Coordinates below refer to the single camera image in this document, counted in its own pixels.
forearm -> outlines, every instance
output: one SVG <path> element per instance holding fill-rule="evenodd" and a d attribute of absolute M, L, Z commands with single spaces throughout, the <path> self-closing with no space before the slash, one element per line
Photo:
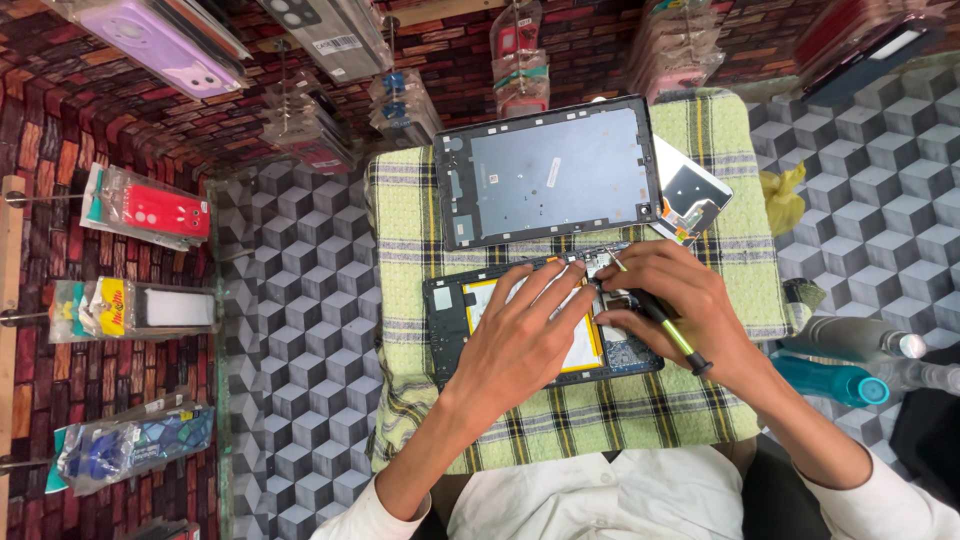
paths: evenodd
<path fill-rule="evenodd" d="M 388 512 L 409 520 L 420 501 L 476 435 L 441 394 L 399 454 L 376 477 L 376 493 Z"/>
<path fill-rule="evenodd" d="M 867 481 L 873 471 L 867 452 L 810 406 L 768 361 L 757 364 L 763 368 L 731 391 L 756 411 L 797 469 L 831 489 Z"/>

pink phone case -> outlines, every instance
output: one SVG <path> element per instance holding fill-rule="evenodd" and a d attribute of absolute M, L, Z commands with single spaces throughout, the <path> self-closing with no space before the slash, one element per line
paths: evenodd
<path fill-rule="evenodd" d="M 205 98 L 232 92 L 237 80 L 162 17 L 135 0 L 121 0 L 77 13 L 81 25 L 110 45 Z"/>

green checkered towel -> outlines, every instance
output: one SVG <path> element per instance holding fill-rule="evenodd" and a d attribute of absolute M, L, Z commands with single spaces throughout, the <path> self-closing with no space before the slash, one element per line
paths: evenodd
<path fill-rule="evenodd" d="M 747 111 L 735 94 L 703 88 L 650 109 L 654 132 L 733 189 L 733 199 L 693 249 L 723 276 L 754 340 L 793 333 L 810 308 L 784 299 L 757 179 Z M 617 240 L 660 238 L 650 228 L 546 238 L 449 253 L 432 151 L 385 154 L 368 169 L 379 250 L 385 373 L 368 450 L 379 471 L 437 399 L 421 285 L 449 274 Z M 447 470 L 472 473 L 625 448 L 672 448 L 752 437 L 756 415 L 725 388 L 667 362 L 658 373 L 542 390 L 508 411 Z"/>

plastic bottle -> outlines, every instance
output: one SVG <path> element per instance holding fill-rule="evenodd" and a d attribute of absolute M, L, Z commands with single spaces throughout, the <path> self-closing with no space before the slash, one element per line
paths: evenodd
<path fill-rule="evenodd" d="M 924 339 L 885 321 L 862 317 L 810 317 L 803 331 L 784 337 L 787 351 L 848 362 L 886 362 L 926 354 Z"/>
<path fill-rule="evenodd" d="M 819 364 L 795 356 L 777 356 L 770 361 L 783 378 L 805 396 L 831 398 L 857 408 L 879 405 L 890 397 L 890 390 L 882 380 L 858 366 Z"/>
<path fill-rule="evenodd" d="M 941 366 L 905 358 L 894 362 L 866 366 L 891 390 L 910 391 L 917 388 L 936 388 L 960 396 L 960 364 Z"/>

green screwdriver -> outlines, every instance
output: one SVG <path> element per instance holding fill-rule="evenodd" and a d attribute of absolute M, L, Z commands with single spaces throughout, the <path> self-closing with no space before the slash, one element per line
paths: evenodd
<path fill-rule="evenodd" d="M 604 250 L 610 254 L 610 258 L 613 259 L 613 262 L 620 268 L 621 272 L 626 272 L 627 267 L 620 262 L 620 259 L 616 257 L 613 253 L 613 250 L 610 249 L 610 246 L 604 246 Z M 684 353 L 686 357 L 686 362 L 690 364 L 690 367 L 693 368 L 693 375 L 702 376 L 704 373 L 710 370 L 713 367 L 713 362 L 707 362 L 700 353 L 697 353 L 693 350 L 693 347 L 690 347 L 690 344 L 684 339 L 684 335 L 677 330 L 677 327 L 673 325 L 673 321 L 666 316 L 666 312 L 663 310 L 663 307 L 660 305 L 660 302 L 653 295 L 643 289 L 628 289 L 630 295 L 636 299 L 636 303 L 639 307 L 642 307 L 644 311 L 650 315 L 650 318 L 657 321 L 664 330 L 666 330 L 667 335 L 670 336 L 670 339 L 677 345 L 677 347 Z"/>

